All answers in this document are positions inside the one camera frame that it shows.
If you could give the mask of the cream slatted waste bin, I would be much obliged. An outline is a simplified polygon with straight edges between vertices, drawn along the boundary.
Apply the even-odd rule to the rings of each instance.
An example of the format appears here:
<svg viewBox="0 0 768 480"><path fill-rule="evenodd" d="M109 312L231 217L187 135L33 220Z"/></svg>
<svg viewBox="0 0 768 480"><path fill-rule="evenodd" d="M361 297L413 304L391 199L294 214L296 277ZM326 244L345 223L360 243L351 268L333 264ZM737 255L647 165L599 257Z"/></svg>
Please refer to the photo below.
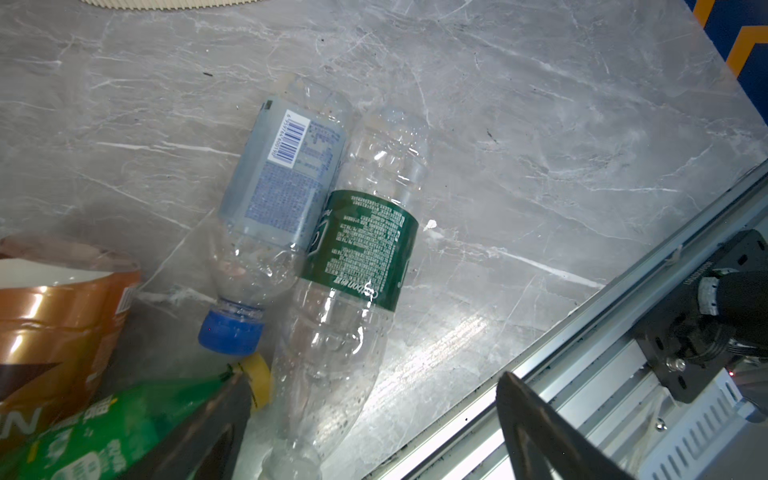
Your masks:
<svg viewBox="0 0 768 480"><path fill-rule="evenodd" d="M255 0L83 0L101 8L117 10L191 10L254 3Z"/></svg>

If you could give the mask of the pale blue label bottle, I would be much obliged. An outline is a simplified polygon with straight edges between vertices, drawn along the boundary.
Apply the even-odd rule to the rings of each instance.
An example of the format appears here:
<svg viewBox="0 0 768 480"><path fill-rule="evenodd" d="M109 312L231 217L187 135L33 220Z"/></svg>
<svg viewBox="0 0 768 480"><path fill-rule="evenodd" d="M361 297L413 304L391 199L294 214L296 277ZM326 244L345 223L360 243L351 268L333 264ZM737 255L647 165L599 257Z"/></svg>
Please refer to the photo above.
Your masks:
<svg viewBox="0 0 768 480"><path fill-rule="evenodd" d="M296 74L262 103L205 224L217 299L198 334L203 347L237 357L256 350L265 309L298 279L354 119L344 95Z"/></svg>

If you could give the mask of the dark green label bottle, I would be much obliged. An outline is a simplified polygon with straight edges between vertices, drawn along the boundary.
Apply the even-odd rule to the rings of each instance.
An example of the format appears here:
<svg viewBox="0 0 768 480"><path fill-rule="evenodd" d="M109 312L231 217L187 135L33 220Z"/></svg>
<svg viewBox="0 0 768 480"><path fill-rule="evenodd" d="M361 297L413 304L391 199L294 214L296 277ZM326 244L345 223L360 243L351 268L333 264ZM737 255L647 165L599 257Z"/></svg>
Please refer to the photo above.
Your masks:
<svg viewBox="0 0 768 480"><path fill-rule="evenodd" d="M419 230L430 128L382 106L354 132L280 329L264 479L317 479L377 381Z"/></svg>

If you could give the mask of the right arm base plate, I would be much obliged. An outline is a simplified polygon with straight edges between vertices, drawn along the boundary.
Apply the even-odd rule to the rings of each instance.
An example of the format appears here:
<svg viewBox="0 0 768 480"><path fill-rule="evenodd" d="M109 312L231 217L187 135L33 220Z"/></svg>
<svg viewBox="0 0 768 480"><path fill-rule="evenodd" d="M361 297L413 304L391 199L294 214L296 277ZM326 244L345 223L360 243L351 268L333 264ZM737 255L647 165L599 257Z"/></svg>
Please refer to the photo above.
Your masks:
<svg viewBox="0 0 768 480"><path fill-rule="evenodd" d="M767 272L767 240L757 230L736 234L649 310L634 335L663 387L683 403L693 402L736 357L731 332L699 312L699 281L718 270Z"/></svg>

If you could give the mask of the brown label bottle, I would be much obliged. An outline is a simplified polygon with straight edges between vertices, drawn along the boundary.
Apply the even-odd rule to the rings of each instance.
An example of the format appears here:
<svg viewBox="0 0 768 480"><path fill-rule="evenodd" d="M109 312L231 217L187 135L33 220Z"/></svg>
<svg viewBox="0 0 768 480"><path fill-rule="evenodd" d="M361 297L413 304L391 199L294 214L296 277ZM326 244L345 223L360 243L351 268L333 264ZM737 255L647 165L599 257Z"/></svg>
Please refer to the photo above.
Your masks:
<svg viewBox="0 0 768 480"><path fill-rule="evenodd" d="M1 240L1 451L87 406L140 284L132 257L68 238Z"/></svg>

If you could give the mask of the aluminium rail frame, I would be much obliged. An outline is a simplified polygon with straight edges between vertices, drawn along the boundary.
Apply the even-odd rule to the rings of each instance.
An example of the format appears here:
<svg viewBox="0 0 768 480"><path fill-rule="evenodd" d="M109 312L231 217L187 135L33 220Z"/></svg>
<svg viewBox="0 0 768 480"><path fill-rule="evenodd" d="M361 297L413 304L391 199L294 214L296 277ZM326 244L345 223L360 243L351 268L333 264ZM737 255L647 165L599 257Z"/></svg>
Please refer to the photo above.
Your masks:
<svg viewBox="0 0 768 480"><path fill-rule="evenodd" d="M376 479L517 479L496 410L511 372L629 479L763 479L767 357L736 357L691 403L661 385L634 330L736 234L767 240L759 165L562 325L373 472Z"/></svg>

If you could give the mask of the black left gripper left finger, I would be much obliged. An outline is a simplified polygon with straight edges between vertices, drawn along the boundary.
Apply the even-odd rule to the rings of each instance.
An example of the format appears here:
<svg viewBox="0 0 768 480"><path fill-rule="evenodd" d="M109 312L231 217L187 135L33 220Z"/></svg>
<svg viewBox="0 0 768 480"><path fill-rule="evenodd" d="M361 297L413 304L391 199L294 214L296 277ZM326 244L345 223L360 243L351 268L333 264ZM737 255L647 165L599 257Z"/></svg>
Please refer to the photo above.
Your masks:
<svg viewBox="0 0 768 480"><path fill-rule="evenodd" d="M247 377L223 382L121 479L230 479L251 413Z"/></svg>

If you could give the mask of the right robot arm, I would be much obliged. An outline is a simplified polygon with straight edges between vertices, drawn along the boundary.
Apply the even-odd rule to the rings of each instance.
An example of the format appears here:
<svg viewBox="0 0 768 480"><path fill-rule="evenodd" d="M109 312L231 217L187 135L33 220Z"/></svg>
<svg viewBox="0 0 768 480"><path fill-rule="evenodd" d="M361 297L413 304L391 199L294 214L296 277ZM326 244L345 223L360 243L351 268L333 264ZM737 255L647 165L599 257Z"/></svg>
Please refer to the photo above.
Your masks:
<svg viewBox="0 0 768 480"><path fill-rule="evenodd" d="M703 316L731 332L737 355L767 357L767 272L718 270L698 283Z"/></svg>

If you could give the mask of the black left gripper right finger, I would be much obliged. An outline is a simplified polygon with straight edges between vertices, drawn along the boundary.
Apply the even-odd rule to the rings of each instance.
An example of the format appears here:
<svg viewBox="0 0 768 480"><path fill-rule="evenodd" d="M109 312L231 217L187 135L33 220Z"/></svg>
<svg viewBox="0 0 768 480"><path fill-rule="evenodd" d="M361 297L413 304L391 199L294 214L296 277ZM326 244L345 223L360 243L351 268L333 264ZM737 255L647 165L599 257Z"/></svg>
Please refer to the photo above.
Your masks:
<svg viewBox="0 0 768 480"><path fill-rule="evenodd" d="M629 479L511 372L501 375L496 410L517 479Z"/></svg>

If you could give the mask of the green soda bottle upper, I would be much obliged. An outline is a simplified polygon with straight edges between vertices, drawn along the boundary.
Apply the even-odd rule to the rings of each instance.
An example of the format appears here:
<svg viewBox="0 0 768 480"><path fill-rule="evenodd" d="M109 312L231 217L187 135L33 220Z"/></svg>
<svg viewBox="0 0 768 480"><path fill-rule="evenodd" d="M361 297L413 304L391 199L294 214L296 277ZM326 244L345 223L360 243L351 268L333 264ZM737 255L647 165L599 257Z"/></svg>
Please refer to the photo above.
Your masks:
<svg viewBox="0 0 768 480"><path fill-rule="evenodd" d="M142 383L109 395L34 436L1 460L3 479L115 479L234 374L246 376L251 412L270 398L270 371L256 353L215 377Z"/></svg>

